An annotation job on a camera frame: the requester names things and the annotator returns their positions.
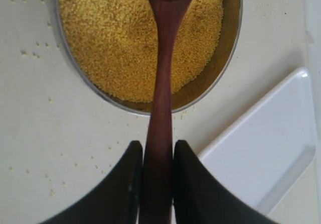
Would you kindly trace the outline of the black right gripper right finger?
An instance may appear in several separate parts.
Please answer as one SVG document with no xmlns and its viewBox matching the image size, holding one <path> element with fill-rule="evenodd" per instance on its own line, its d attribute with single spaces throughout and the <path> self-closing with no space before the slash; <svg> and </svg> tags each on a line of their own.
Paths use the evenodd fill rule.
<svg viewBox="0 0 321 224">
<path fill-rule="evenodd" d="M 173 199 L 177 223 L 273 223 L 228 191 L 200 162 L 185 140 L 173 160 Z"/>
</svg>

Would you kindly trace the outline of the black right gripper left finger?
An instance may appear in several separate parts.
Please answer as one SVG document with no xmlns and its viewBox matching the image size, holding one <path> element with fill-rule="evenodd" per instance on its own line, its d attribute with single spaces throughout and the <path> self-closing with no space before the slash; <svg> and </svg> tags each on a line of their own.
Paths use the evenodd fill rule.
<svg viewBox="0 0 321 224">
<path fill-rule="evenodd" d="M 43 223 L 136 223 L 142 145 L 131 141 L 110 173 L 78 202 Z"/>
</svg>

